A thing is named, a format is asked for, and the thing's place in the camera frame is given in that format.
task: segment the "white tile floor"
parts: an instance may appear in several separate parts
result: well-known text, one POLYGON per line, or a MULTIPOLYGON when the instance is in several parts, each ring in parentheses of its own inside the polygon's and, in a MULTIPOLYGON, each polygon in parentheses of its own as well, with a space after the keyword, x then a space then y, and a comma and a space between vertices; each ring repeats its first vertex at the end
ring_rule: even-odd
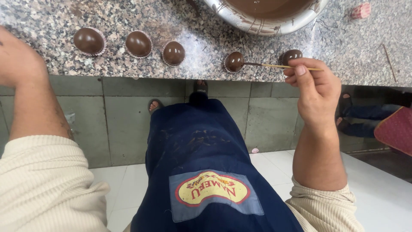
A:
MULTIPOLYGON (((279 196, 290 198, 294 150, 251 154, 253 165, 279 196)), ((412 231, 412 185, 342 153, 349 185, 357 197, 356 217, 366 231, 412 231)), ((91 169, 95 182, 106 181, 108 228, 122 232, 137 212, 147 189, 144 164, 91 169)))

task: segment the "metal bowl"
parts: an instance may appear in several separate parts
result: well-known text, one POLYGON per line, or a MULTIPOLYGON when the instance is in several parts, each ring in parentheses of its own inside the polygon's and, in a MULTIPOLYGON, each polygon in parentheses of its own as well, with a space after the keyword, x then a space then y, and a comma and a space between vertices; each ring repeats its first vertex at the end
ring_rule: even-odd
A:
POLYGON ((259 36, 282 36, 295 32, 314 20, 329 0, 312 0, 296 15, 282 19, 258 19, 236 9, 225 0, 204 0, 227 23, 259 36))

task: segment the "navy blue apron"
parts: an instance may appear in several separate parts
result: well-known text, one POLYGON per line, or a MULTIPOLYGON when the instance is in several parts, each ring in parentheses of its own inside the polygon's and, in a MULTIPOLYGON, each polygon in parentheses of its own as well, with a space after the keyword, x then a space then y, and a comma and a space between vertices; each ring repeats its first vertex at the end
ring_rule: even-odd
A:
POLYGON ((194 93, 155 111, 147 144, 149 184, 132 232, 303 232, 219 100, 194 93))

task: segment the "pink paper liner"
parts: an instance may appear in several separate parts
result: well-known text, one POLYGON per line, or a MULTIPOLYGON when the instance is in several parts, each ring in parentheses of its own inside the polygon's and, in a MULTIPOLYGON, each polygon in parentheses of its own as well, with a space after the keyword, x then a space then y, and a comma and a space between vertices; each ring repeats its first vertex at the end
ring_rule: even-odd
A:
POLYGON ((151 48, 150 48, 150 52, 149 52, 149 54, 147 54, 147 56, 144 56, 144 57, 138 57, 138 56, 135 56, 135 55, 133 55, 130 51, 129 51, 129 49, 127 49, 127 46, 126 46, 126 41, 124 42, 124 48, 126 49, 126 51, 131 55, 131 56, 133 56, 134 58, 137 58, 137 59, 142 59, 142 58, 146 58, 146 57, 148 57, 151 53, 152 53, 152 50, 153 50, 153 42, 152 42, 152 39, 150 38, 150 36, 148 35, 148 34, 146 34, 146 32, 144 32, 144 31, 141 31, 141 30, 134 30, 134 31, 132 31, 132 32, 135 32, 135 31, 139 31, 139 32, 141 32, 141 33, 143 33, 143 34, 145 34, 145 36, 147 36, 148 38, 149 38, 149 40, 150 40, 150 44, 152 45, 151 46, 151 48))
POLYGON ((185 57, 183 58, 182 62, 181 62, 180 64, 178 64, 178 65, 171 65, 171 64, 169 64, 168 62, 166 62, 166 60, 164 60, 164 55, 163 55, 164 49, 166 48, 166 46, 167 46, 170 42, 178 42, 178 41, 172 40, 172 41, 167 42, 167 43, 163 46, 163 49, 162 49, 162 60, 163 60, 163 62, 164 62, 165 64, 167 64, 168 66, 176 67, 176 66, 181 65, 181 64, 185 61, 185 59, 186 59, 186 50, 185 50, 185 57))
POLYGON ((242 67, 239 71, 237 71, 237 72, 232 72, 232 71, 230 71, 229 69, 227 69, 227 67, 226 67, 226 62, 227 62, 227 59, 229 58, 230 54, 226 56, 225 62, 223 63, 223 66, 225 66, 225 69, 226 69, 226 71, 227 71, 228 73, 238 73, 238 72, 240 72, 240 70, 243 69, 244 65, 243 65, 243 67, 242 67))
POLYGON ((102 51, 99 52, 99 53, 97 53, 97 54, 90 54, 90 53, 86 53, 86 52, 82 52, 82 51, 80 51, 80 52, 81 52, 82 54, 87 55, 87 56, 100 56, 100 55, 103 54, 104 51, 106 50, 106 37, 103 35, 103 33, 102 33, 101 31, 99 31, 98 29, 96 29, 96 28, 94 28, 94 27, 86 27, 86 28, 93 29, 93 30, 95 30, 97 33, 99 33, 99 35, 103 38, 103 44, 104 44, 104 46, 103 46, 102 51))
POLYGON ((352 18, 354 19, 364 19, 370 15, 370 3, 364 2, 359 6, 355 7, 352 11, 352 18))

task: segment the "apron patch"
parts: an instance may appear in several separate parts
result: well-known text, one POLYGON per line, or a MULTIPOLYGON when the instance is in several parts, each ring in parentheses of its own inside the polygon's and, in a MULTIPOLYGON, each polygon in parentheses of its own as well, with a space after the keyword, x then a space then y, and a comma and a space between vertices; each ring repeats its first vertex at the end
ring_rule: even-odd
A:
POLYGON ((264 214, 245 175, 202 170, 170 176, 169 185, 175 223, 199 216, 213 202, 230 205, 244 214, 264 214))

